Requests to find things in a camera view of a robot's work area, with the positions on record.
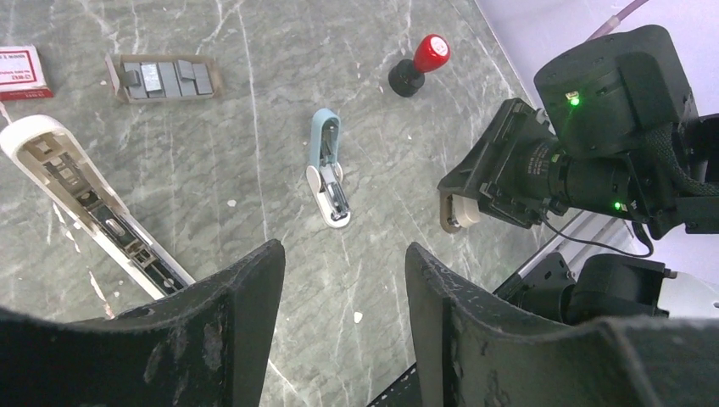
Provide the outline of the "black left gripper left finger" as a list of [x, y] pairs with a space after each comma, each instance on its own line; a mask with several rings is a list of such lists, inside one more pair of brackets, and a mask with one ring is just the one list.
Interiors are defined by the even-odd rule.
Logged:
[[285, 275], [272, 239], [114, 319], [1, 312], [4, 406], [256, 406]]

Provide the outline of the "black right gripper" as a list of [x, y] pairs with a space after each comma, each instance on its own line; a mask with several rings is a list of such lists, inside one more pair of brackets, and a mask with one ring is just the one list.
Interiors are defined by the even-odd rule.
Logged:
[[646, 225], [718, 231], [718, 117], [700, 115], [667, 29], [584, 42], [534, 78], [543, 107], [502, 102], [438, 191], [530, 228], [582, 209]]

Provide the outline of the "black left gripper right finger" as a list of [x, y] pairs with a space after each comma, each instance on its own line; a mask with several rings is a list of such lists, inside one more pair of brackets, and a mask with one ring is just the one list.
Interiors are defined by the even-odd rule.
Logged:
[[718, 323], [649, 316], [567, 326], [405, 253], [425, 406], [715, 406]]

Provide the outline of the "beige brown small stapler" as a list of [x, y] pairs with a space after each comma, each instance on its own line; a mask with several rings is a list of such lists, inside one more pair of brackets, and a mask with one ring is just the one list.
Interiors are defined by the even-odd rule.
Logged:
[[439, 203], [440, 226], [447, 233], [457, 233], [461, 229], [477, 224], [481, 219], [481, 212], [476, 200], [440, 192]]

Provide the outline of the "long white stapler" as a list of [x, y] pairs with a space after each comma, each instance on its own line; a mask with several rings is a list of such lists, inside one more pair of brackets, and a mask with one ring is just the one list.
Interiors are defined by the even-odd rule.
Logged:
[[34, 114], [1, 132], [1, 149], [154, 299], [195, 280], [136, 220], [74, 135]]

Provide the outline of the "cardboard tray with staples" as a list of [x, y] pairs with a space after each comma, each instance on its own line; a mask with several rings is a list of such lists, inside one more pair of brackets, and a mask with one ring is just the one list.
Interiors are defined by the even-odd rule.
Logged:
[[116, 98], [159, 103], [214, 98], [223, 90], [215, 59], [203, 55], [106, 54]]

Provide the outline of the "red white staple box sleeve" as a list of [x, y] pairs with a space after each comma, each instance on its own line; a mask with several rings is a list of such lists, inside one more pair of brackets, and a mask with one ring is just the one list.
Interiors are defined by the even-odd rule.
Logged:
[[1, 46], [1, 101], [53, 98], [34, 45]]

